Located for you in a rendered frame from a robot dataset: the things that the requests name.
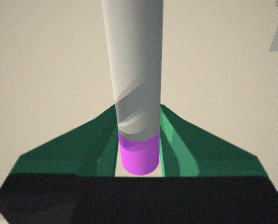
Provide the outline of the beige wall panel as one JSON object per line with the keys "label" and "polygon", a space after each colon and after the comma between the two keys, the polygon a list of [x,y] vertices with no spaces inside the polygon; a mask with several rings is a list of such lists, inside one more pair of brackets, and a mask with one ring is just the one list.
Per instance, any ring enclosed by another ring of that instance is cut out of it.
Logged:
{"label": "beige wall panel", "polygon": [[[0,187],[113,104],[102,0],[0,0]],[[161,104],[256,155],[278,191],[278,0],[164,0]]]}

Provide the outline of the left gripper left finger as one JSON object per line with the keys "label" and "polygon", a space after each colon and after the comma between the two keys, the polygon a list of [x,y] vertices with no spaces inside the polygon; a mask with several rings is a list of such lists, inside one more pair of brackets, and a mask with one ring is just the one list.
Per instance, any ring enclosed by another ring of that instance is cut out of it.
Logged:
{"label": "left gripper left finger", "polygon": [[20,155],[8,176],[13,173],[73,173],[115,177],[118,146],[113,104],[96,118]]}

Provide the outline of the grey metal bar with violet end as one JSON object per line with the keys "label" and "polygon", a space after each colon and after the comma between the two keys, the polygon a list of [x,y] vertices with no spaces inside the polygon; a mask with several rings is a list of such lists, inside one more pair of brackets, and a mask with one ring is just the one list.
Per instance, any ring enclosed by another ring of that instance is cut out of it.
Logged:
{"label": "grey metal bar with violet end", "polygon": [[102,0],[122,165],[159,164],[164,0]]}

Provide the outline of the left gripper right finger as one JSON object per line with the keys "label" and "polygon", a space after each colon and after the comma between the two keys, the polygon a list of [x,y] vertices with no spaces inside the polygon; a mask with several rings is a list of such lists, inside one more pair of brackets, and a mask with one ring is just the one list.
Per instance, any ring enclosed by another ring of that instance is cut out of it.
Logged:
{"label": "left gripper right finger", "polygon": [[162,177],[269,178],[256,155],[182,119],[163,104],[160,105],[159,152]]}

